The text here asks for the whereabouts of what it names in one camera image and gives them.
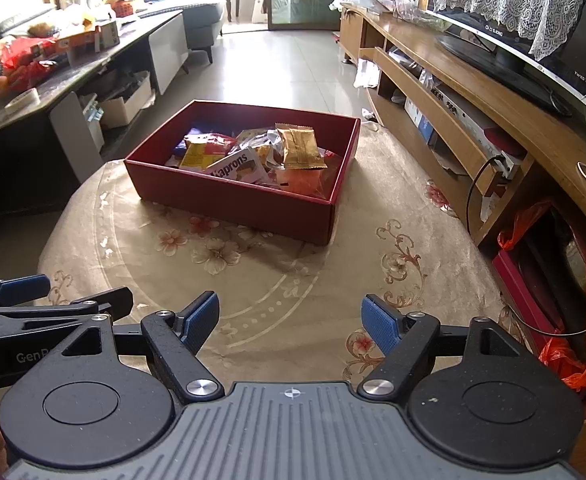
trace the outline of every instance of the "beige floral tablecloth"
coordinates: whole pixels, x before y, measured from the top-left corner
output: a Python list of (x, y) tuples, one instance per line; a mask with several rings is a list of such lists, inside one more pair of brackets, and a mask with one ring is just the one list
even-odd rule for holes
[(198, 357), (227, 386), (359, 382), (381, 356), (361, 327), (365, 294), (445, 324), (497, 319), (502, 308), (487, 264), (445, 198), (375, 123), (362, 125), (326, 247), (142, 202), (117, 161), (72, 197), (39, 270), (57, 303), (130, 287), (135, 307), (122, 322), (181, 310), (214, 290), (220, 321)]

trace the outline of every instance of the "black cable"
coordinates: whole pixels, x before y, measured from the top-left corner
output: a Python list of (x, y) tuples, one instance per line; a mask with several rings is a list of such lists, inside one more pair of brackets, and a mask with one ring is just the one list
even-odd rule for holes
[(504, 155), (494, 155), (489, 160), (484, 162), (484, 164), (480, 168), (480, 171), (477, 173), (477, 175), (475, 175), (475, 178), (471, 182), (471, 187), (468, 188), (468, 195), (466, 196), (466, 230), (468, 231), (468, 234), (471, 234), (471, 227), (468, 223), (468, 208), (471, 205), (471, 195), (473, 194), (473, 187), (475, 187), (475, 184), (477, 184), (477, 181), (482, 176), (484, 170), (488, 168), (489, 164), (495, 160), (501, 160), (502, 162), (504, 162)]
[(518, 321), (522, 325), (528, 327), (533, 332), (537, 332), (538, 334), (547, 335), (548, 337), (573, 337), (574, 335), (583, 335), (586, 333), (586, 329), (580, 330), (579, 332), (573, 332), (571, 334), (551, 334), (550, 332), (544, 332), (543, 330), (535, 328), (534, 326), (530, 326), (521, 317), (519, 317), (519, 314), (516, 312), (516, 310), (513, 307), (511, 307), (509, 304), (507, 304), (506, 306), (508, 306), (508, 309), (515, 315), (516, 318), (518, 318)]

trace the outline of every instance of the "black circular joint cover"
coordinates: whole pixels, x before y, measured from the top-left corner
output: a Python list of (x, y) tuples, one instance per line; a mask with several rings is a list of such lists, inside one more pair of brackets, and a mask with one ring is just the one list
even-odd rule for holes
[(407, 407), (440, 453), (496, 470), (566, 458), (583, 421), (575, 393), (543, 365), (518, 357), (439, 370), (420, 381)]
[(0, 405), (6, 442), (26, 460), (59, 469), (113, 464), (153, 444), (174, 418), (166, 387), (140, 370), (118, 364), (78, 371), (76, 381), (37, 371)]

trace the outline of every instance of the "gray ribbed plate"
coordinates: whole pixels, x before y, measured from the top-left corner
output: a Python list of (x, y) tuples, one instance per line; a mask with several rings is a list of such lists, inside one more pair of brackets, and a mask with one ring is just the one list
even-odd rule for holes
[(560, 464), (504, 475), (448, 462), (413, 436), (396, 408), (365, 402), (346, 383), (237, 383), (223, 399), (191, 404), (173, 430), (137, 458), (84, 472), (53, 472), (20, 462), (7, 478), (560, 480), (575, 476)]

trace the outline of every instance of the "white cabinet door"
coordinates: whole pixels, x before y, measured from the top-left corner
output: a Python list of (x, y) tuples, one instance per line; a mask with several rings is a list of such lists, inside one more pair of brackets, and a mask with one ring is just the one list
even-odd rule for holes
[(184, 19), (179, 14), (148, 37), (157, 90), (163, 94), (188, 57)]

